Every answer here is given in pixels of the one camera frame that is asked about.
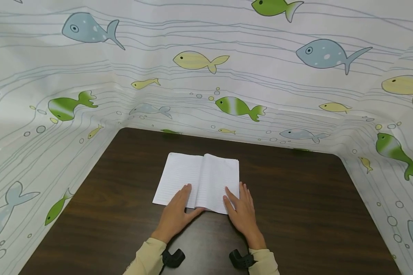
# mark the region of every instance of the notebook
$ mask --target notebook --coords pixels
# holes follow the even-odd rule
[[[188,183],[191,183],[192,190],[187,208],[204,207],[227,214],[223,203],[225,186],[239,197],[239,161],[210,154],[192,156],[170,153],[153,203],[168,205],[177,191]]]

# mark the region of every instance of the beige sleeve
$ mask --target beige sleeve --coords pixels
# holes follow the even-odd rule
[[[249,249],[251,255],[257,263],[253,264],[249,270],[249,275],[280,275],[274,253],[269,249],[253,250]]]
[[[166,243],[148,238],[136,252],[135,260],[127,267],[124,275],[159,275],[164,266],[161,254],[166,247]]]

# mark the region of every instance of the yellow fish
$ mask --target yellow fish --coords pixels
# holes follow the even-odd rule
[[[89,135],[87,136],[87,139],[93,138],[93,136],[96,135],[96,133],[97,133],[101,128],[103,128],[102,125],[99,125],[99,124],[98,124],[98,127],[97,127],[95,130],[92,130],[92,131],[89,133]]]
[[[370,160],[366,159],[365,157],[358,157],[358,159],[360,159],[363,166],[367,168],[366,174],[368,174],[370,171],[373,171]]]
[[[208,67],[210,72],[216,73],[217,65],[225,63],[229,58],[229,55],[222,55],[215,58],[213,61],[209,61],[204,55],[198,52],[192,52],[187,50],[181,52],[173,58],[174,63],[187,70],[198,70],[204,67]]]
[[[132,83],[132,87],[134,87],[137,90],[142,89],[143,87],[146,87],[148,85],[150,85],[151,83],[156,83],[157,85],[161,86],[159,84],[159,81],[157,78],[155,79],[149,79],[149,80],[145,80],[145,81],[136,81]]]
[[[413,95],[413,75],[400,75],[395,78],[389,78],[382,82],[381,87],[384,91],[392,94]]]
[[[336,102],[328,102],[328,103],[319,105],[319,107],[329,112],[346,112],[347,113],[349,109],[352,109],[352,108],[344,106],[343,104],[336,103]]]
[[[226,134],[230,134],[230,133],[233,133],[234,135],[236,134],[236,131],[230,131],[228,129],[219,129],[219,131],[222,133],[226,133]]]

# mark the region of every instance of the blue fish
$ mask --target blue fish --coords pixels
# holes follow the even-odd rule
[[[119,43],[115,36],[118,24],[119,20],[111,21],[107,26],[107,31],[105,31],[90,13],[76,12],[67,18],[61,32],[70,39],[84,43],[105,42],[111,39],[121,49],[125,50],[125,47]]]
[[[320,139],[330,136],[328,134],[318,134],[314,136],[314,134],[304,129],[289,129],[281,132],[280,135],[288,139],[312,139],[316,144],[320,143]]]
[[[367,47],[358,50],[347,57],[345,50],[340,44],[329,39],[319,39],[297,49],[296,54],[306,65],[317,69],[328,69],[344,64],[346,75],[348,75],[350,64],[372,48]]]

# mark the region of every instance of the fish fin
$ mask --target fish fin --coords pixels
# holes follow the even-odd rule
[[[93,99],[96,99],[96,96],[92,95],[92,91],[83,91],[78,96],[79,104],[83,104],[90,108],[96,108],[97,105],[93,105],[93,102],[91,102]]]
[[[347,58],[346,63],[345,63],[345,73],[346,73],[346,75],[349,74],[350,64],[352,64],[352,62],[354,60],[356,60],[358,57],[360,57],[360,55],[365,54],[366,52],[368,52],[371,49],[373,49],[373,47],[367,47],[367,48],[358,50],[357,52],[354,52],[351,56],[349,56]]]
[[[303,3],[304,2],[302,1],[297,1],[297,2],[292,2],[287,5],[285,14],[286,14],[286,19],[288,20],[289,23],[292,23],[292,17],[294,16],[295,11]]]
[[[125,50],[125,47],[122,46],[121,43],[116,39],[116,28],[118,27],[119,20],[113,20],[109,23],[107,26],[107,34],[108,37],[113,40],[114,43],[116,43],[121,49]]]
[[[21,195],[23,192],[23,185],[21,185],[21,182],[16,181],[9,187],[9,189],[6,192],[5,199],[8,205],[11,206],[16,206],[22,203],[25,203],[29,200],[32,200],[36,196],[38,196],[40,193],[39,192],[32,192],[32,193],[27,193],[24,195]]]

